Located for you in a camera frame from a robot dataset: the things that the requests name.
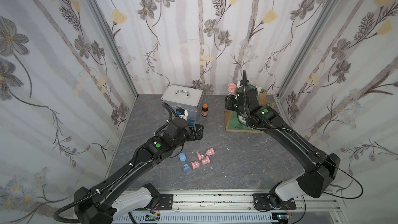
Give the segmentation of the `pink hourglass number 15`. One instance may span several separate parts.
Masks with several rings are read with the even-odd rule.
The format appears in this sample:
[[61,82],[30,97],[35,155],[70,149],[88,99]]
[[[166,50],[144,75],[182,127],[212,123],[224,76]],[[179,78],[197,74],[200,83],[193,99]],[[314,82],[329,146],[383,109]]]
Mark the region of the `pink hourglass number 15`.
[[200,167],[200,163],[197,161],[191,162],[191,165],[194,170]]

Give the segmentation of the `green burlap canvas bag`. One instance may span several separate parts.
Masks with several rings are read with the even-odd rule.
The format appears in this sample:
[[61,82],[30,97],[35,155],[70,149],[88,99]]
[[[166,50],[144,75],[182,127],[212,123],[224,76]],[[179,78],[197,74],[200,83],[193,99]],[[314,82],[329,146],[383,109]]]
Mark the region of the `green burlap canvas bag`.
[[258,90],[249,84],[226,96],[226,131],[259,133],[272,127],[277,116],[272,104],[260,104]]

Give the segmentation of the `pink hourglass small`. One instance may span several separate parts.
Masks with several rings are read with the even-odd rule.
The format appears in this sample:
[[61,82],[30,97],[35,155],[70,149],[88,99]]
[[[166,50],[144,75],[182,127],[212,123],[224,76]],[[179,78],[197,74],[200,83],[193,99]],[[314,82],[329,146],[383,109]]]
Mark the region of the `pink hourglass small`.
[[206,155],[207,155],[207,156],[212,156],[212,155],[214,155],[214,154],[215,154],[215,151],[214,151],[213,148],[210,148],[210,149],[208,149],[208,150],[206,151]]

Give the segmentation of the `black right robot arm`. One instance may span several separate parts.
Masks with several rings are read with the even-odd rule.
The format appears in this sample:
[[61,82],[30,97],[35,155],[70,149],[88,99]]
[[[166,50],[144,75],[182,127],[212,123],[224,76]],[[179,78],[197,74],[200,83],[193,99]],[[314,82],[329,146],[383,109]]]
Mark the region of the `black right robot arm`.
[[303,168],[303,173],[277,183],[263,200],[255,200],[254,206],[261,212],[280,209],[295,197],[320,198],[340,171],[340,158],[327,154],[309,143],[290,127],[280,114],[270,106],[261,106],[257,89],[244,75],[239,85],[228,84],[226,110],[236,112],[244,124],[262,131],[289,151]]

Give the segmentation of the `pink hourglass pair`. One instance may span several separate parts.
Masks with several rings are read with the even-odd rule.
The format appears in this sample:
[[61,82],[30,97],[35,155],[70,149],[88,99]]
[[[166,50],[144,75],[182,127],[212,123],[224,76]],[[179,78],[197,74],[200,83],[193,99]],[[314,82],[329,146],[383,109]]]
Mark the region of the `pink hourglass pair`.
[[203,164],[203,165],[210,164],[209,155],[197,153],[197,156],[198,156],[198,160],[201,164]]

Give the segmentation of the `blue hourglass number 30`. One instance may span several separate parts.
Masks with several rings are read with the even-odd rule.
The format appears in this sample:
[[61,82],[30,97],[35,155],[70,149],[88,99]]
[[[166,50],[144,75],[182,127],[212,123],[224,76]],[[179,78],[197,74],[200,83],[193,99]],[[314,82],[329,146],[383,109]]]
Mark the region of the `blue hourglass number 30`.
[[181,153],[178,155],[178,158],[179,158],[179,160],[180,160],[181,162],[185,162],[186,159],[187,159],[184,152],[181,152]]

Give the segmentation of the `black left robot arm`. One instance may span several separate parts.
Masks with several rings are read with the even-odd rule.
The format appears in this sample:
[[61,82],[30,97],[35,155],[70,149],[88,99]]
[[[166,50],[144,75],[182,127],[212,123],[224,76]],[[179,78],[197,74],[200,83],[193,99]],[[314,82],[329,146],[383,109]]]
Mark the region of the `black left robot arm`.
[[110,224],[118,209],[117,199],[129,186],[147,171],[170,158],[174,150],[186,142],[201,140],[204,127],[191,127],[179,117],[167,103],[162,106],[169,118],[147,142],[139,146],[132,159],[117,172],[90,189],[81,187],[74,194],[74,202],[61,207],[53,214],[57,222],[66,224]]

